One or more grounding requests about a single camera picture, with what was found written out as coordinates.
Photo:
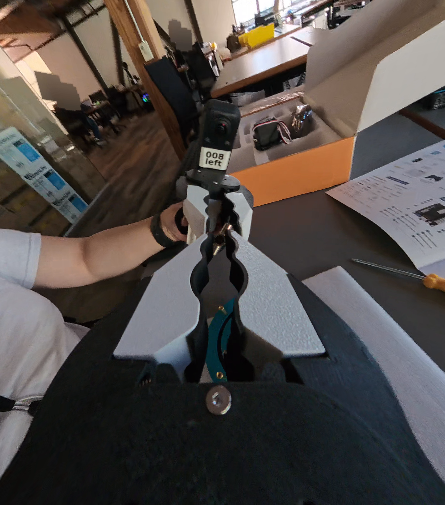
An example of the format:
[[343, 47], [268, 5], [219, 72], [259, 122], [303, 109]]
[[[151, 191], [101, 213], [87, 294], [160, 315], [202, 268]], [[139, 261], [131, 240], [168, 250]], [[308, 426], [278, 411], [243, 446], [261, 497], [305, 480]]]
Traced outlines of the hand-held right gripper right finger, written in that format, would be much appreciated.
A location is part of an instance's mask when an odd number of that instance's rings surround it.
[[235, 231], [226, 233], [233, 300], [225, 351], [228, 381], [254, 380], [270, 363], [326, 354], [292, 277]]

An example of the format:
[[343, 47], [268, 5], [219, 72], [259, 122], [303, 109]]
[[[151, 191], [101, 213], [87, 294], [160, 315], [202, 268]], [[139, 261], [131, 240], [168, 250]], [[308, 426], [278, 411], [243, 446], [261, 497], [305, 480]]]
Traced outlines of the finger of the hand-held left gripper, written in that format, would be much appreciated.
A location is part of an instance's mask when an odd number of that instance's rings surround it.
[[250, 191], [236, 191], [226, 193], [228, 222], [243, 239], [247, 240], [251, 232], [254, 198]]
[[192, 244], [208, 233], [209, 219], [217, 218], [217, 200], [209, 197], [208, 191], [198, 185], [187, 185], [186, 193], [186, 244]]

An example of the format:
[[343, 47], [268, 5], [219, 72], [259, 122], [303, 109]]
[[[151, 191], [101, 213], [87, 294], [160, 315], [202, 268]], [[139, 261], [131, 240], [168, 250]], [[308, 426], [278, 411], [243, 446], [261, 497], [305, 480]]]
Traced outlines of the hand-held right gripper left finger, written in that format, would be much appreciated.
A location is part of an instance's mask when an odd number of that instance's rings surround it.
[[203, 234], [149, 279], [113, 358], [169, 364], [185, 381], [199, 377], [206, 353], [206, 316], [201, 293], [208, 282], [211, 234]]

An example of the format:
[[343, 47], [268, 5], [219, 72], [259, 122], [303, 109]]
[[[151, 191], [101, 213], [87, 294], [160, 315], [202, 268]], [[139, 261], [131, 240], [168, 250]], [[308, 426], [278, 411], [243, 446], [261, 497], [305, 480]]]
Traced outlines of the metal socket wrench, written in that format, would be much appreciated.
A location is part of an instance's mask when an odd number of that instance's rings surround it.
[[212, 239], [212, 256], [216, 256], [225, 248], [227, 232], [232, 229], [232, 225], [225, 222]]

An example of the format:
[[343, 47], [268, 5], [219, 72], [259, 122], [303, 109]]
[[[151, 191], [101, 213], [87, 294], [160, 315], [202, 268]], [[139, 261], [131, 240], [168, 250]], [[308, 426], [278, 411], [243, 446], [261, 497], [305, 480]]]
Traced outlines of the blue round base plate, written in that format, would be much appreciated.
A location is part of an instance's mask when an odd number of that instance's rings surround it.
[[219, 306], [207, 325], [205, 365], [207, 375], [214, 383], [227, 381], [224, 360], [232, 333], [233, 317], [234, 299]]

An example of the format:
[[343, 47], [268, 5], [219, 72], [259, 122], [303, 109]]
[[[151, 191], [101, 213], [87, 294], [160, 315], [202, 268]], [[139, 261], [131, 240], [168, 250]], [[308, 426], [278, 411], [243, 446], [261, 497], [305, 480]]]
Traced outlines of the person's left forearm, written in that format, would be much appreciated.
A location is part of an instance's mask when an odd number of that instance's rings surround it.
[[163, 250], [151, 218], [87, 237], [42, 236], [33, 287], [82, 287], [129, 272]]

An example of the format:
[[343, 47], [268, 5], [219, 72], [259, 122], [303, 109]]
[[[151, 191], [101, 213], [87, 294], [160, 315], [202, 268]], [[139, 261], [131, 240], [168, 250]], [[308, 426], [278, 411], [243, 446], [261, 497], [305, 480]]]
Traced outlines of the dark grey desk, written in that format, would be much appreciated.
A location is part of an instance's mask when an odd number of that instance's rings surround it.
[[432, 144], [433, 133], [390, 115], [358, 135], [277, 161], [227, 173], [254, 196], [250, 243], [298, 280], [342, 267], [445, 371], [445, 294], [419, 281], [350, 262], [417, 273], [376, 225], [325, 195], [327, 189]]

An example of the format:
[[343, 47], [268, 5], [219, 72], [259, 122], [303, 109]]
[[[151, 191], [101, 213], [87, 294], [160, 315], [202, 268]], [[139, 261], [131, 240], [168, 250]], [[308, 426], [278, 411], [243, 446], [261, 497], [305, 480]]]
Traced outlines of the person's left hand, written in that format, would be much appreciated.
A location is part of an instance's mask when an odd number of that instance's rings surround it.
[[[180, 216], [180, 227], [176, 226], [174, 217]], [[187, 230], [188, 222], [183, 213], [183, 202], [173, 203], [162, 211], [160, 216], [161, 229], [165, 236], [174, 243], [186, 243], [187, 234], [182, 233], [183, 229]]]

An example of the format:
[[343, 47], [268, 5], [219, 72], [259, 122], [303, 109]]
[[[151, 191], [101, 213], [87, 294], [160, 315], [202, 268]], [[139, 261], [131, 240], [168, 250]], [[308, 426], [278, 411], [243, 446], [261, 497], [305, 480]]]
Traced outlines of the black wristband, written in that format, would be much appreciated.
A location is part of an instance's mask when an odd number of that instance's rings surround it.
[[155, 243], [163, 249], [171, 248], [178, 243], [178, 240], [169, 238], [163, 231], [160, 213], [151, 218], [149, 230]]

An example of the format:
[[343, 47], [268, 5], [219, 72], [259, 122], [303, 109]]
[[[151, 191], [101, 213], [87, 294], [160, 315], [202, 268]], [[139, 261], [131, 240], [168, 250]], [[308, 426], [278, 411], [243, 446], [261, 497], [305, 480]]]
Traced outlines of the black servo motor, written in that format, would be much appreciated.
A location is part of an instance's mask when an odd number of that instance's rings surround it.
[[259, 120], [252, 126], [253, 146], [257, 151], [264, 151], [279, 144], [288, 145], [292, 138], [287, 125], [274, 117]]

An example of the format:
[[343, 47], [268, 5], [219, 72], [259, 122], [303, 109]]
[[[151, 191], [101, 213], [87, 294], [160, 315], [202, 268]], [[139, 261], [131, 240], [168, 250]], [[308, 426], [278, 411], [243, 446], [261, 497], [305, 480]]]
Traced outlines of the orange cardboard box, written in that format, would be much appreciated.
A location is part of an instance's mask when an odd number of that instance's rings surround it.
[[[301, 89], [241, 109], [227, 173], [255, 207], [341, 184], [358, 133], [443, 86], [445, 0], [371, 1], [309, 48]], [[304, 104], [311, 132], [264, 151], [253, 147], [254, 124], [275, 118], [290, 127]]]

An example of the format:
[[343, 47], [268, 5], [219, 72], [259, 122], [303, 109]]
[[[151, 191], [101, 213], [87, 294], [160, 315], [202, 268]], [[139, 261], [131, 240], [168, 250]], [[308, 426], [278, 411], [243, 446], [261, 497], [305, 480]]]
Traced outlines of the long wooden table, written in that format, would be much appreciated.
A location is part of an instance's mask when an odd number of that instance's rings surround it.
[[325, 33], [327, 31], [321, 29], [300, 29], [297, 35], [288, 35], [251, 54], [230, 60], [212, 85], [209, 97], [221, 97], [246, 86], [277, 77], [295, 67], [303, 68], [308, 51], [326, 37]]

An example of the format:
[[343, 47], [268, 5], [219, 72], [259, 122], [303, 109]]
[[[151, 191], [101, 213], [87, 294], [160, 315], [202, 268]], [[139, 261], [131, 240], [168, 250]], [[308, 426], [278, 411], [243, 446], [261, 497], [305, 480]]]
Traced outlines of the clear parts bag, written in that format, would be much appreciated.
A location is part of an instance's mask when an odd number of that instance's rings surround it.
[[305, 105], [297, 105], [291, 112], [290, 135], [291, 138], [298, 139], [308, 136], [314, 130], [312, 108]]

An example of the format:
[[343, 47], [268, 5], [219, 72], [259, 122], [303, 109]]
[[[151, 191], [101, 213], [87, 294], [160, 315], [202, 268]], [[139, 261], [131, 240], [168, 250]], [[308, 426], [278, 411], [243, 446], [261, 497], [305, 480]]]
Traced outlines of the wooden pillar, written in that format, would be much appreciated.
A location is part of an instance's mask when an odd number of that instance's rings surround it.
[[[109, 15], [114, 22], [117, 33], [130, 59], [137, 71], [141, 85], [169, 138], [171, 146], [179, 160], [182, 160], [186, 147], [182, 140], [179, 123], [174, 112], [161, 94], [147, 72], [146, 65], [160, 60], [165, 56], [165, 50], [155, 28], [148, 4], [144, 0], [104, 0]], [[148, 63], [143, 60], [138, 42], [146, 40], [154, 55]]]

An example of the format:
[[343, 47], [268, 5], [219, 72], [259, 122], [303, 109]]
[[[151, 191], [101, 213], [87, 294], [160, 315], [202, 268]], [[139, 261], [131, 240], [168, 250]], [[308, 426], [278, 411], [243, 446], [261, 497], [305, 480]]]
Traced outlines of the yellow storage bin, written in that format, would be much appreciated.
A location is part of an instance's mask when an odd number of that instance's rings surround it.
[[257, 28], [252, 29], [244, 34], [238, 35], [238, 42], [240, 47], [254, 49], [270, 40], [273, 40], [274, 37], [275, 27], [274, 23], [271, 22], [267, 25], [258, 25]]

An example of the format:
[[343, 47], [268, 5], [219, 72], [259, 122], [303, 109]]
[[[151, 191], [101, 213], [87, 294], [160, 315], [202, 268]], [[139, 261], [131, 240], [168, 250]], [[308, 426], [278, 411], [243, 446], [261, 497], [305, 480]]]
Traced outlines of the white foam sheet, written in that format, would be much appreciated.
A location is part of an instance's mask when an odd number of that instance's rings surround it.
[[445, 483], [445, 373], [341, 267], [303, 281], [360, 338]]

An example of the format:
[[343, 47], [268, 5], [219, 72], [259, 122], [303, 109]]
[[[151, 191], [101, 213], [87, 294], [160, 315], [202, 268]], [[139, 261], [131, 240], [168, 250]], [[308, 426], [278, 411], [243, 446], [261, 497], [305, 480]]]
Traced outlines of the printed instruction manual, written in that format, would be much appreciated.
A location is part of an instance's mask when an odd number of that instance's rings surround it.
[[326, 194], [377, 225], [421, 274], [445, 279], [445, 141]]

